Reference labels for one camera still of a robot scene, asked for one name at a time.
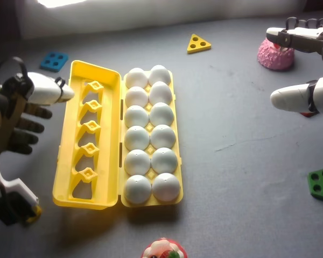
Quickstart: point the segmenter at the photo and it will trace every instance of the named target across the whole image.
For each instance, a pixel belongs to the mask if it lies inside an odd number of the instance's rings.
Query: yellow egg carton
[[[170,107],[174,114],[174,122],[170,126],[176,135],[176,142],[172,148],[178,159],[178,166],[174,172],[180,183],[179,196],[172,202],[160,202],[153,194],[143,204],[134,205],[124,197],[124,185],[130,177],[124,170],[124,160],[129,150],[124,145],[124,136],[127,126],[124,114],[127,110],[125,94],[125,78],[122,81],[118,72],[96,66],[94,64],[73,61],[69,86],[74,90],[75,96],[67,102],[64,126],[62,129],[61,144],[58,154],[58,166],[55,175],[53,200],[56,205],[78,207],[84,209],[102,210],[115,205],[121,195],[122,203],[127,207],[153,206],[176,204],[183,198],[181,175],[181,157],[179,154],[177,120],[175,111],[175,95],[173,91],[172,73],[169,85],[172,92]],[[83,103],[90,93],[98,94],[98,100]],[[145,110],[149,113],[152,105],[148,103]],[[96,114],[94,120],[81,124],[80,121],[87,112]],[[151,134],[154,126],[151,123],[145,129]],[[88,142],[82,146],[78,143],[85,133],[94,134],[95,142]],[[145,151],[151,157],[156,149],[149,145]],[[85,156],[93,158],[94,169],[85,168],[77,171],[76,164]],[[158,174],[151,168],[146,178],[153,183]],[[81,183],[90,184],[92,197],[89,199],[76,198],[73,191]]]

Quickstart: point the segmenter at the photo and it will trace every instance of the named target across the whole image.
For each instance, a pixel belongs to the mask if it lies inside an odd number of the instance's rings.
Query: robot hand
[[[43,125],[22,118],[22,113],[49,119],[51,111],[39,105],[63,102],[74,96],[60,77],[56,80],[38,73],[28,73],[20,58],[13,58],[22,73],[0,85],[0,153],[13,151],[30,154],[30,144],[38,138],[24,130],[41,133]],[[6,181],[0,174],[0,219],[6,225],[30,223],[40,215],[38,198],[20,180]]]
[[[290,21],[294,21],[294,29],[289,30]],[[300,22],[304,23],[305,27],[298,27]],[[323,19],[305,21],[290,17],[286,21],[286,28],[269,28],[266,37],[281,47],[294,48],[306,53],[317,52],[323,59],[322,22]],[[309,28],[310,23],[315,23],[316,28]],[[276,90],[270,99],[277,109],[323,113],[323,78]]]

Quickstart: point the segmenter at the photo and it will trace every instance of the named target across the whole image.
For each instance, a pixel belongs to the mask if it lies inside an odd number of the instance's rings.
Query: table
[[[304,18],[321,18],[323,12]],[[7,180],[20,177],[39,197],[33,225],[0,222],[0,257],[139,257],[159,237],[176,239],[189,257],[323,257],[323,202],[310,196],[306,176],[323,168],[323,115],[307,119],[275,109],[270,94],[323,77],[321,56],[296,52],[292,71],[256,60],[268,27],[286,17],[212,21],[136,31],[73,35],[0,45],[0,59],[18,55],[39,70],[49,51],[118,71],[173,72],[184,199],[176,206],[103,211],[56,206],[52,188],[65,104],[50,109],[30,156],[4,153]],[[212,49],[187,55],[192,33]],[[71,62],[60,76],[69,78]],[[1,76],[18,68],[7,65]]]

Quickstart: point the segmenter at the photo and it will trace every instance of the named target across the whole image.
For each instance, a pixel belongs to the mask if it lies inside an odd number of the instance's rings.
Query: white wall
[[[16,0],[23,38],[126,30],[200,20],[279,15],[303,9],[305,0],[87,0],[46,8]]]

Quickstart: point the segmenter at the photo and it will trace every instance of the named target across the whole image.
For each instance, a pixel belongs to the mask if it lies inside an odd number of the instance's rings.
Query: egg
[[[159,148],[152,155],[151,165],[158,174],[173,173],[178,165],[176,154],[169,148]]]
[[[152,125],[168,125],[173,123],[174,115],[172,109],[165,103],[159,102],[151,108],[150,122]]]
[[[124,145],[128,150],[144,150],[150,144],[150,136],[145,128],[135,125],[129,128],[124,137]]]
[[[150,90],[149,101],[152,105],[163,102],[169,105],[172,101],[172,93],[164,82],[156,82]]]
[[[153,85],[156,82],[164,82],[167,85],[170,84],[171,76],[168,73],[168,70],[164,66],[156,65],[152,67],[151,73],[149,76],[149,84]]]
[[[144,107],[149,102],[147,92],[138,86],[130,88],[125,94],[125,104],[127,107],[138,105]]]
[[[130,106],[125,115],[124,122],[127,127],[138,125],[145,127],[149,123],[149,114],[140,106]]]
[[[151,183],[142,175],[134,175],[128,178],[124,186],[125,198],[133,204],[146,202],[151,196]]]
[[[144,89],[148,84],[148,80],[143,69],[133,68],[127,73],[125,85],[128,89],[132,87],[141,87]]]
[[[176,135],[167,125],[157,125],[151,133],[151,144],[154,148],[172,148],[176,142]]]
[[[150,157],[143,150],[134,149],[125,157],[124,170],[131,176],[145,175],[150,168]]]
[[[153,181],[152,192],[158,200],[170,202],[179,195],[180,183],[174,175],[163,173],[158,175]]]

